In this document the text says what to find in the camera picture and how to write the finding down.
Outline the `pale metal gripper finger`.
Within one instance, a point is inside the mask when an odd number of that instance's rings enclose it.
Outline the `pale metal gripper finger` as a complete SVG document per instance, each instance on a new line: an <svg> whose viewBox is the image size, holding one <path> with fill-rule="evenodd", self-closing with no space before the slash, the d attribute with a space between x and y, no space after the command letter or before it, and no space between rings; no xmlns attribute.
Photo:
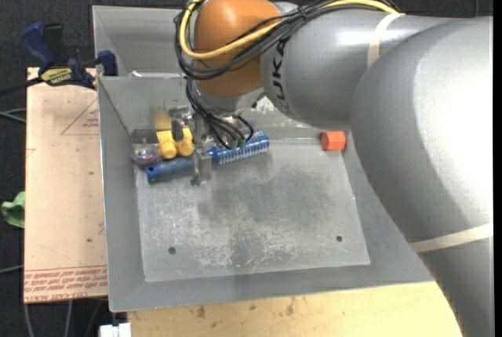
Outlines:
<svg viewBox="0 0 502 337"><path fill-rule="evenodd" d="M199 186L201 184L201 175L200 175L200 167L201 167L201 158L198 150L192 154L193 160L193 177L191 180L191 184L193 186Z"/></svg>
<svg viewBox="0 0 502 337"><path fill-rule="evenodd" d="M200 157L200 178L202 182L210 181L212 178L213 156L203 154Z"/></svg>

